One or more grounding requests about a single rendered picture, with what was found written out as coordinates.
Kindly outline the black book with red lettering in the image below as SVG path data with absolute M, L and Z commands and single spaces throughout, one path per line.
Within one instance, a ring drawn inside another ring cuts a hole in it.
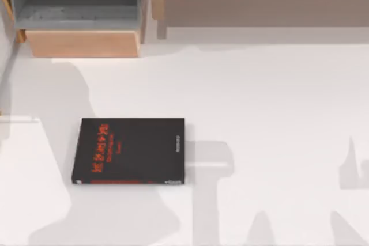
M 185 183 L 184 118 L 83 118 L 74 184 Z

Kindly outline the pale wooden drawer front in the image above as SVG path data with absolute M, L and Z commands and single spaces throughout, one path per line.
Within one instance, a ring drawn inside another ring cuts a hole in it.
M 27 30 L 32 53 L 37 58 L 136 58 L 140 31 Z

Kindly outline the wooden cupboard frame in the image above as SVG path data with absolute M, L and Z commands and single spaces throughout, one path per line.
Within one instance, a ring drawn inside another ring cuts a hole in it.
M 14 15 L 12 10 L 11 0 L 2 0 L 4 7 L 12 21 L 14 21 Z M 17 43 L 25 43 L 26 42 L 26 34 L 25 30 L 16 29 L 16 41 Z

